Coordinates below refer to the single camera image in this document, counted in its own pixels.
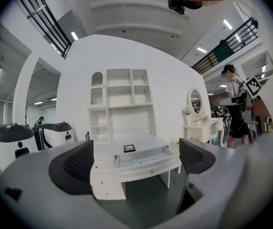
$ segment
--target white desk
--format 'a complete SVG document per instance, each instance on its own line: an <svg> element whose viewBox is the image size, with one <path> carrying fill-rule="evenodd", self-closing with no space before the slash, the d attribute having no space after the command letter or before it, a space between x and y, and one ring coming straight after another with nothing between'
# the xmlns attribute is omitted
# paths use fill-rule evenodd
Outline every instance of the white desk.
<svg viewBox="0 0 273 229"><path fill-rule="evenodd" d="M136 151L124 153L133 144ZM159 175L169 188L172 169L178 168L179 153L169 149L168 142L155 135L134 135L110 143L94 143L94 165L90 183L97 199L126 199L125 182Z"/></svg>
<svg viewBox="0 0 273 229"><path fill-rule="evenodd" d="M185 125L184 128L187 128L187 139L194 138L204 143L208 141L212 143L213 134L216 133L216 131L221 131L220 146L223 146L224 129L222 119L223 118L210 118L200 125Z"/></svg>

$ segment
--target floor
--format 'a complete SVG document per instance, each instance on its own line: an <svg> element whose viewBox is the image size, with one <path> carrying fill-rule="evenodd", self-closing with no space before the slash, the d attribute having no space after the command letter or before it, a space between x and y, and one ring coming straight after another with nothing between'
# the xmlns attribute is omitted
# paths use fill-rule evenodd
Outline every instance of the floor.
<svg viewBox="0 0 273 229"><path fill-rule="evenodd" d="M213 136L212 144L220 144L220 132ZM224 130L223 144L226 147L229 130ZM235 141L235 147L241 141ZM119 221L133 229L146 229L158 225L176 215L186 184L186 173L170 172L169 189L159 176L126 182L126 200L100 200L101 207Z"/></svg>

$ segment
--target white vanity table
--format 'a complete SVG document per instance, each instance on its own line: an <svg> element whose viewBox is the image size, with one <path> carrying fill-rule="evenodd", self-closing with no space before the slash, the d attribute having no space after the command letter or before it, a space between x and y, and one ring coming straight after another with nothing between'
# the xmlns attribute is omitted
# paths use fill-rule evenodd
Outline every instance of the white vanity table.
<svg viewBox="0 0 273 229"><path fill-rule="evenodd" d="M188 106L191 113L187 116L187 139L197 139L201 142L212 141L212 136L217 131L221 131L220 146L223 146L224 135L222 118L211 118L205 115L204 108L201 107L202 98L196 88L192 88L188 93Z"/></svg>
<svg viewBox="0 0 273 229"><path fill-rule="evenodd" d="M133 144L134 152L124 153ZM125 182L159 175L169 188L170 171L180 173L179 153L168 142L153 135L132 135L110 143L94 144L94 165L90 182L97 199L126 199Z"/></svg>

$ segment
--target balcony railing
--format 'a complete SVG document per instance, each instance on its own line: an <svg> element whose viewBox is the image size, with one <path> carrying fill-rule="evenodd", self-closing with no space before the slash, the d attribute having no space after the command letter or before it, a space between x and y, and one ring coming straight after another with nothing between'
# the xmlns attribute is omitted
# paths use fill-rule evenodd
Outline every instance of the balcony railing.
<svg viewBox="0 0 273 229"><path fill-rule="evenodd" d="M249 18L219 45L199 60L192 68L200 74L205 73L223 60L229 58L252 41L258 38L254 20Z"/></svg>
<svg viewBox="0 0 273 229"><path fill-rule="evenodd" d="M72 42L63 32L45 0L20 0L28 14L27 18L39 30L52 47L66 57Z"/></svg>

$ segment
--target oval mirror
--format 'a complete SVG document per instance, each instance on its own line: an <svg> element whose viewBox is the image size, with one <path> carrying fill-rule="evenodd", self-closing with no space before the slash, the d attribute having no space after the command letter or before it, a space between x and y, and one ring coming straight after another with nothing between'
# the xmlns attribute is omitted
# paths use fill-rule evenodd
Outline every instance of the oval mirror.
<svg viewBox="0 0 273 229"><path fill-rule="evenodd" d="M192 103L193 109L196 113L199 113L201 110L201 97L197 91L192 91L190 101Z"/></svg>

